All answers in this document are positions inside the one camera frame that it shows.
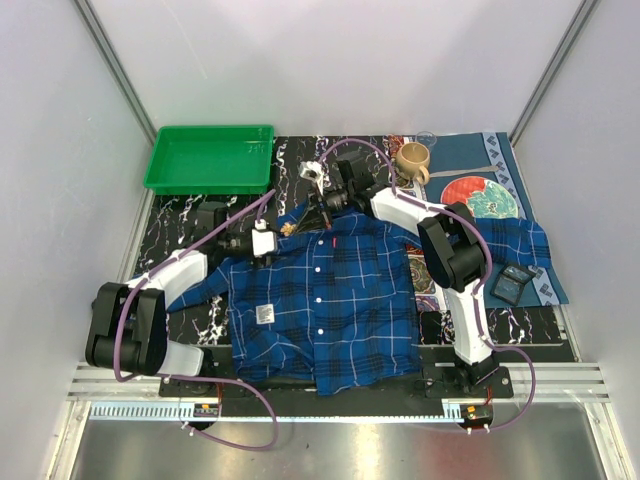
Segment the gold flower brooch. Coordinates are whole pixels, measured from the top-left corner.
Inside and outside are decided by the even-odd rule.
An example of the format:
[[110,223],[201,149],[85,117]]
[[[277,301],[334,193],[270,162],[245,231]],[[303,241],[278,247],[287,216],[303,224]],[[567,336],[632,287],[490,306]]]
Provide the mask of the gold flower brooch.
[[286,222],[282,225],[280,232],[283,236],[285,237],[289,237],[292,236],[296,233],[297,230],[297,225],[290,223],[290,222]]

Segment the blue plaid shirt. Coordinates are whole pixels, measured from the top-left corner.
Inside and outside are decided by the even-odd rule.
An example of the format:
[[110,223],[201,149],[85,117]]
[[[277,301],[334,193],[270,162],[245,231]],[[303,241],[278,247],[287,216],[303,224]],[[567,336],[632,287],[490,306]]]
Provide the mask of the blue plaid shirt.
[[361,213],[282,236],[273,262],[227,259],[168,307],[225,296],[234,369],[245,381],[312,381],[319,394],[420,369],[409,248],[419,238]]

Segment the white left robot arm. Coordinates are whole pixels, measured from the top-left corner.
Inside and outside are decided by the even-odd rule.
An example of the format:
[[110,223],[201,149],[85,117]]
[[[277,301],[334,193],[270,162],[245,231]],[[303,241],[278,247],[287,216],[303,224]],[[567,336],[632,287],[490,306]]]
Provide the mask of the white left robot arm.
[[131,376],[181,376],[196,396],[215,386],[216,372],[205,365],[205,352],[170,341],[168,307],[227,259],[262,261],[276,250],[276,232],[260,218],[246,232],[229,233],[232,217],[220,202],[207,202],[197,212],[192,242],[174,250],[151,271],[125,283],[107,282],[92,302],[92,321],[85,347],[86,362]]

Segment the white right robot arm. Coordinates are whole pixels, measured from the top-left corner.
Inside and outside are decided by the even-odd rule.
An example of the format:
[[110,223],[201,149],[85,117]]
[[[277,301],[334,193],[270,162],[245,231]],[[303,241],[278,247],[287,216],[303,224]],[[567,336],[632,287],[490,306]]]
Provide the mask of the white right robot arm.
[[416,235],[431,279],[443,290],[454,326],[454,384],[466,396],[486,389],[499,369],[488,337],[484,283],[491,273],[488,247],[468,208],[419,200],[393,185],[384,185],[343,156],[338,161],[341,181],[329,188],[317,161],[304,161],[299,176],[311,183],[307,207],[296,230],[333,226],[334,217],[352,207]]

